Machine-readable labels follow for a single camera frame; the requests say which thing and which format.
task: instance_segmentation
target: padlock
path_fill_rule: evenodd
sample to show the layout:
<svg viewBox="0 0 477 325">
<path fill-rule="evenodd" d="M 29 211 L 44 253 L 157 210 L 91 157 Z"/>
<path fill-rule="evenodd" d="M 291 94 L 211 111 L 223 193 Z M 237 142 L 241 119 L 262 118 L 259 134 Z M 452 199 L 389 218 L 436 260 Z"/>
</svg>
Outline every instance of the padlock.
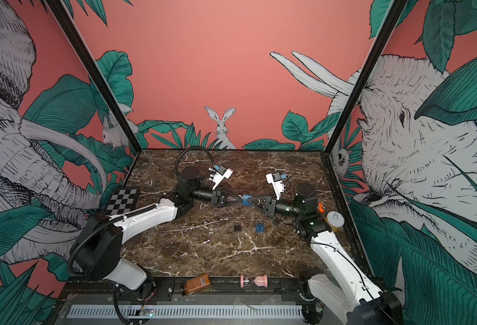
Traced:
<svg viewBox="0 0 477 325">
<path fill-rule="evenodd" d="M 262 224 L 261 220 L 257 220 L 257 232 L 264 232 L 264 224 Z"/>
</svg>

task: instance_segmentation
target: checkerboard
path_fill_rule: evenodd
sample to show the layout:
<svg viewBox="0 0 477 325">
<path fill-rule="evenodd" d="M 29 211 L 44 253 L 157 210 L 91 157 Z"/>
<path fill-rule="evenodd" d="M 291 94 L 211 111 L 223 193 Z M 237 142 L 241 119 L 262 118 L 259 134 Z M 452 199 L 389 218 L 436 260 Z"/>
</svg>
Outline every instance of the checkerboard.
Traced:
<svg viewBox="0 0 477 325">
<path fill-rule="evenodd" d="M 118 187 L 112 191 L 105 215 L 115 215 L 135 210 L 138 204 L 138 187 Z"/>
</svg>

